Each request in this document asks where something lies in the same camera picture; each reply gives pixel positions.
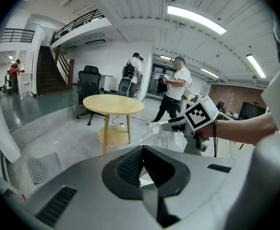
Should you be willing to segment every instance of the gray floor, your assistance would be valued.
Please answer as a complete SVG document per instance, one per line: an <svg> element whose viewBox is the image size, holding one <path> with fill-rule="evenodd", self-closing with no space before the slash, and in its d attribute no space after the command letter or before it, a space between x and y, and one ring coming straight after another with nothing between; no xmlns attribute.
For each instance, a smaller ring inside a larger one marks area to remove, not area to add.
<svg viewBox="0 0 280 230"><path fill-rule="evenodd" d="M78 103L77 86L71 91L60 91L21 100L18 94L0 95L2 113L10 131L42 116Z"/></svg>
<svg viewBox="0 0 280 230"><path fill-rule="evenodd" d="M131 144L124 144L119 147L107 147L107 152L136 146L141 143L142 137L147 133L147 129L149 128L146 120L155 118L160 101L145 98L143 103L145 104L145 110L142 113L131 116ZM52 117L58 112L62 111L49 114L47 118L52 121ZM115 117L115 115L111 115L110 120L113 120ZM38 187L43 185L43 183L34 185L30 179L26 167L26 161L30 157L41 158L52 152L57 152L62 169L65 170L81 160L102 154L102 144L98 140L98 132L104 127L104 118L97 115L93 116L91 126L87 126L88 115L78 120L74 114L70 116L65 114L65 118L66 121L53 127L51 130L48 130L22 147L21 158L13 164L8 164L12 185L21 190L26 197L29 197ZM167 121L168 119L169 114L165 113L161 121ZM125 116L120 116L114 122L123 123L126 127ZM236 158L240 152L238 149L239 146L240 144L231 144L226 140L219 139L218 157ZM203 156L213 157L212 142Z"/></svg>

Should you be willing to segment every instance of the desk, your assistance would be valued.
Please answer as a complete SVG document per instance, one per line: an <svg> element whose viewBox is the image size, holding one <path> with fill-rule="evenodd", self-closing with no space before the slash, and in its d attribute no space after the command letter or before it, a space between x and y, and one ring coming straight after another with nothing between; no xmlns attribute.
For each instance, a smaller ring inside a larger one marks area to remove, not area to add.
<svg viewBox="0 0 280 230"><path fill-rule="evenodd" d="M224 114L224 113L222 113L222 112L219 112L219 115L222 116L222 120L224 120L224 119L233 120L231 117L229 117L228 115L226 115L226 114Z"/></svg>
<svg viewBox="0 0 280 230"><path fill-rule="evenodd" d="M101 76L100 80L100 89L103 88L104 91L111 92L111 85L112 85L112 77L111 75L103 75Z"/></svg>
<svg viewBox="0 0 280 230"><path fill-rule="evenodd" d="M127 139L130 143L129 115L143 111L143 103L129 97L112 94L88 96L82 103L85 108L106 115L105 126L98 133L99 140L103 144L103 155L106 154L107 145L118 146L126 143ZM118 126L108 128L110 115L126 115L127 132Z"/></svg>
<svg viewBox="0 0 280 230"><path fill-rule="evenodd" d="M31 73L20 73L17 77L19 84L19 93L21 96L21 100L24 96L26 96L27 92L29 92L30 96L33 96L31 93Z"/></svg>

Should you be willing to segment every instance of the cap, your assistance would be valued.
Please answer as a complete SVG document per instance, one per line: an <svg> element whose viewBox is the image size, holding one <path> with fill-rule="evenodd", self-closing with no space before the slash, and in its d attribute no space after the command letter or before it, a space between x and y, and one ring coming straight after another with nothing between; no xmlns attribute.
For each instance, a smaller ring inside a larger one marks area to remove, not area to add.
<svg viewBox="0 0 280 230"><path fill-rule="evenodd" d="M185 59L184 59L184 57L182 57L182 56L178 56L178 57L176 57L175 59L179 59L179 60L181 60L181 61L183 61L183 62L185 63Z"/></svg>

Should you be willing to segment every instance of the white plastic bag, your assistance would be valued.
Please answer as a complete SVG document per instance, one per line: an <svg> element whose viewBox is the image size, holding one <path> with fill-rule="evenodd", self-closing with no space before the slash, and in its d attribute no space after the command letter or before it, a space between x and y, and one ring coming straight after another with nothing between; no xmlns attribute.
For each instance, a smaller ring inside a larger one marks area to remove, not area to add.
<svg viewBox="0 0 280 230"><path fill-rule="evenodd" d="M157 146L173 151L184 152L187 141L182 132L168 132L161 129L161 124L156 122L149 126L148 132L144 134L139 145Z"/></svg>

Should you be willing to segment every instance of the backpack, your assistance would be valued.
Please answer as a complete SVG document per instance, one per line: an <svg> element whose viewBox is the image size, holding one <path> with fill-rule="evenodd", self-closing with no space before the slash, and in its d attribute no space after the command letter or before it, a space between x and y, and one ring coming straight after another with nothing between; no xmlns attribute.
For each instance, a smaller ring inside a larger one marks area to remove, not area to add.
<svg viewBox="0 0 280 230"><path fill-rule="evenodd" d="M132 79L135 72L136 68L130 62L128 62L122 71L123 78Z"/></svg>

